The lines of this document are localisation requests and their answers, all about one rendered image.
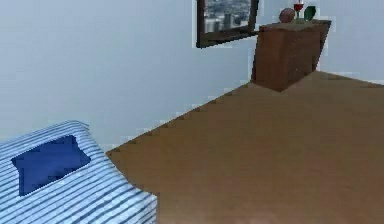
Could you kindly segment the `dark framed window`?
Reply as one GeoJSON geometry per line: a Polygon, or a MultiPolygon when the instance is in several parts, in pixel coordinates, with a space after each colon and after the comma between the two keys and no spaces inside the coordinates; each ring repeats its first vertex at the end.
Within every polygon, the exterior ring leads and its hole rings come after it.
{"type": "Polygon", "coordinates": [[[259,0],[195,0],[196,47],[255,36],[259,0]]]}

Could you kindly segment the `brown wooden chest of drawers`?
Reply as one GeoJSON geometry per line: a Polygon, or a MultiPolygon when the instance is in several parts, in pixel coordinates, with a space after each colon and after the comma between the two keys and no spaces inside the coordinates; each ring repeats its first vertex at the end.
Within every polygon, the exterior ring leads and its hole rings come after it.
{"type": "Polygon", "coordinates": [[[260,26],[251,81],[281,92],[314,72],[331,24],[300,19],[260,26]]]}

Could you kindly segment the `brown ball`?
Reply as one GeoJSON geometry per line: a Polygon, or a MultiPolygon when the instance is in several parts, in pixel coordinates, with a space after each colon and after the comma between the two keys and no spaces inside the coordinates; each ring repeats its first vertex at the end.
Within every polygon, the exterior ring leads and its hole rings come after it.
{"type": "Polygon", "coordinates": [[[285,8],[280,12],[279,20],[281,23],[290,23],[295,17],[295,11],[292,8],[285,8]]]}

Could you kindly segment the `blue striped bed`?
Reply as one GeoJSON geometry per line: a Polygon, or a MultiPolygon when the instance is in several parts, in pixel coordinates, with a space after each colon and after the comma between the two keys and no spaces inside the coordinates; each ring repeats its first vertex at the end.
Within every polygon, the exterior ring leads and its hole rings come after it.
{"type": "Polygon", "coordinates": [[[69,120],[0,143],[0,224],[157,224],[157,197],[131,185],[88,125],[69,120]],[[90,163],[25,196],[11,159],[72,135],[90,163]]]}

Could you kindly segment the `red wine glass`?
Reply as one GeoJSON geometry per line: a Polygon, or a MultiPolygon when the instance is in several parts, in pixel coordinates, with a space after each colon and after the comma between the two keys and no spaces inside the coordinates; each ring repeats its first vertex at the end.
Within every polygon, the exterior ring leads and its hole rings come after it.
{"type": "Polygon", "coordinates": [[[304,7],[304,0],[297,0],[297,2],[293,5],[294,11],[296,12],[296,18],[300,18],[300,11],[304,7]]]}

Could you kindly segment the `dark blue pillow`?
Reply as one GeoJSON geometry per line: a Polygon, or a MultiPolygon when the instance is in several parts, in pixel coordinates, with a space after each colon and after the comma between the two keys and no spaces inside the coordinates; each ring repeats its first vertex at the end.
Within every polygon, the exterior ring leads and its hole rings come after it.
{"type": "Polygon", "coordinates": [[[73,135],[43,143],[11,159],[19,174],[20,196],[60,180],[90,161],[73,135]]]}

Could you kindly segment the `green bottle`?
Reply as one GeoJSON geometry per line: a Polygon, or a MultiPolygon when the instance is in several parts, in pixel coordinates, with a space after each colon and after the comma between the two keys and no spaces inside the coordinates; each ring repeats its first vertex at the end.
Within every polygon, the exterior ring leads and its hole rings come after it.
{"type": "Polygon", "coordinates": [[[316,14],[316,7],[315,6],[307,6],[304,11],[304,20],[305,21],[311,21],[316,14]]]}

